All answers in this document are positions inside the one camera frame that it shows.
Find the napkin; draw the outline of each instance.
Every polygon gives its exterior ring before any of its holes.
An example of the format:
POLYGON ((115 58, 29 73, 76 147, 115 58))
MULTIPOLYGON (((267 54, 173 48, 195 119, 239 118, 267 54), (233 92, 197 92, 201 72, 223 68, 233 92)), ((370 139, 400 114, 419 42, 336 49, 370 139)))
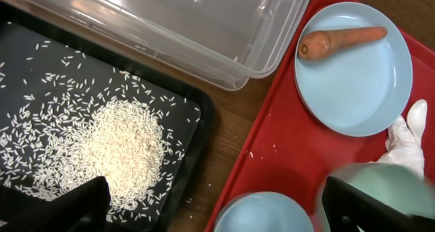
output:
POLYGON ((402 116, 399 116, 388 128, 385 147, 387 147, 387 153, 379 158, 378 163, 402 165, 420 178, 424 178, 423 150, 402 116))

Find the pile of rice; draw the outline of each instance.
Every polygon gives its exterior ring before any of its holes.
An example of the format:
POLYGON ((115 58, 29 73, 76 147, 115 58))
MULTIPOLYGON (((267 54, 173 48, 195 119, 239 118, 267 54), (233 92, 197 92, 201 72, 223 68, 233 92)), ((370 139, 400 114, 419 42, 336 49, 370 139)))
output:
POLYGON ((43 159, 52 162, 35 172, 40 194, 34 195, 61 195, 105 176, 112 208, 134 210, 159 179, 166 151, 162 128, 137 101, 109 101, 91 116, 92 120, 74 120, 60 136, 49 137, 43 159))

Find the transparent plastic bin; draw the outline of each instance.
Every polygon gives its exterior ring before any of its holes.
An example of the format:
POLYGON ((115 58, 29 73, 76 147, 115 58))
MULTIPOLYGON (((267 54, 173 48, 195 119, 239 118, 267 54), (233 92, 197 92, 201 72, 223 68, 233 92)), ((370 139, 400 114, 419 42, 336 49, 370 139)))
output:
POLYGON ((29 0, 226 90, 278 67, 309 0, 29 0))

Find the light blue bowl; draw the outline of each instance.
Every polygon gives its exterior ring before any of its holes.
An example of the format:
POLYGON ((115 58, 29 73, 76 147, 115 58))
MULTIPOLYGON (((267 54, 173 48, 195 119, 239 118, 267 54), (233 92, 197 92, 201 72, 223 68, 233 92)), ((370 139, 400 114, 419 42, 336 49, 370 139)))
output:
POLYGON ((367 136, 388 128, 411 93, 413 66, 398 28, 378 10, 354 2, 325 7, 301 37, 325 29, 384 26, 386 38, 339 52, 319 62, 296 54, 295 78, 306 106, 332 130, 367 136))
POLYGON ((272 192, 231 201, 218 216, 214 232, 314 232, 310 218, 293 199, 272 192))

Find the brown wooden surface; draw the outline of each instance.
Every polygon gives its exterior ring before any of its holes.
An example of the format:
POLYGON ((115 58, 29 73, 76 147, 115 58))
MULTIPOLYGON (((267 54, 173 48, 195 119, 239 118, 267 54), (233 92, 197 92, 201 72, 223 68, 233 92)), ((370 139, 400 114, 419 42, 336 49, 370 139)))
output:
MULTIPOLYGON (((117 44, 83 30, 81 27, 71 24, 54 14, 40 10, 25 1, 5 1, 36 16, 59 24, 67 30, 93 39, 104 46, 117 50, 119 53, 181 78, 203 89, 211 96, 217 110, 216 121, 203 162, 198 165, 196 174, 194 174, 190 187, 185 194, 185 200, 192 198, 192 203, 181 203, 169 230, 181 232, 203 231, 275 75, 273 74, 263 80, 250 80, 244 88, 237 92, 226 92, 175 71, 166 65, 146 59, 122 44, 117 44)), ((407 33, 435 50, 434 0, 361 1, 382 11, 407 33)))

